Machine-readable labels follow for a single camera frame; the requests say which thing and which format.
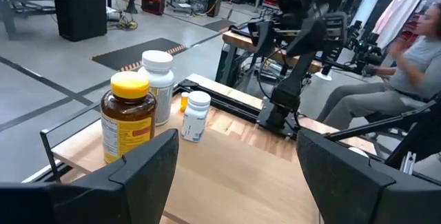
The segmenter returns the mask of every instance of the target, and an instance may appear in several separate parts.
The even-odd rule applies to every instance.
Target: gray shirt
[[[430,99],[441,91],[441,41],[430,41],[426,37],[418,37],[415,43],[404,52],[404,57],[411,64],[424,73],[424,80],[420,85],[414,85],[406,72],[399,67],[390,77],[389,85],[399,91],[417,94]]]

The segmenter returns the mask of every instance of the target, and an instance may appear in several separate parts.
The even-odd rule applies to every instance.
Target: wooden table
[[[261,108],[262,101],[197,74],[188,77],[205,88]],[[156,133],[179,128],[182,114],[175,97],[172,115]],[[336,130],[308,118],[302,126],[317,132]],[[370,153],[371,143],[345,141]],[[70,182],[105,165],[101,123],[97,121],[53,150],[74,168]],[[318,223],[318,209],[302,175],[295,143],[226,112],[211,108],[200,143],[180,141],[178,165],[162,224]]]
[[[236,54],[237,48],[244,49],[244,50],[250,51],[250,52],[255,52],[256,47],[253,45],[253,43],[249,37],[245,37],[240,34],[235,34],[232,31],[228,31],[228,32],[223,33],[222,40],[226,44],[229,45],[229,50],[228,50],[227,59],[225,61],[223,76],[222,76],[222,79],[220,80],[220,83],[227,84],[228,76],[230,73],[230,69],[231,69],[234,55]],[[283,61],[285,54],[286,54],[286,51],[281,50],[280,52],[277,52],[275,55],[273,55],[271,57],[271,59],[273,59],[279,63],[285,63]],[[299,60],[298,56],[291,57],[291,58],[286,57],[286,61],[287,61],[288,65],[293,66],[293,67],[297,64],[298,60]],[[311,65],[309,66],[309,72],[316,73],[316,72],[319,72],[321,70],[321,68],[322,68],[321,62],[313,61],[311,63]]]

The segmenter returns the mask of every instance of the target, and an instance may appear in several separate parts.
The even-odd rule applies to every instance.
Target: small white bottle
[[[201,140],[211,100],[211,96],[205,92],[193,91],[189,94],[181,129],[183,139],[193,142]]]
[[[156,125],[167,123],[172,108],[174,74],[173,56],[163,51],[148,50],[143,52],[143,67],[138,73],[149,78],[149,91],[156,98]]]

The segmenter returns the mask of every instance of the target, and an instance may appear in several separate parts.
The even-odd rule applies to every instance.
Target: concrete floor
[[[114,6],[123,7],[125,2],[114,0]],[[186,17],[168,9],[160,17],[142,12],[134,15],[139,24],[134,31],[113,30],[76,43],[58,35],[50,16],[16,19],[21,33],[16,41],[8,40],[0,23],[0,57],[5,58],[0,59],[0,182],[22,181],[47,165],[39,131],[98,101],[108,90],[105,82],[115,71],[90,60],[93,56],[163,37],[190,48],[174,57],[176,82],[191,73],[214,79],[223,42],[219,33],[203,25],[226,18],[231,8],[230,21],[235,23],[256,15],[253,6],[227,3],[216,18]],[[366,81],[339,72],[332,72],[332,77],[333,81],[313,77],[302,95],[304,114],[317,117],[329,93],[339,85]],[[98,112],[91,111],[64,125],[50,134],[51,144],[98,117]]]

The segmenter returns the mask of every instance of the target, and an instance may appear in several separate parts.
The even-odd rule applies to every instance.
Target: yellow bottle cap
[[[149,79],[136,72],[118,72],[110,79],[111,91],[124,99],[138,99],[147,96]]]

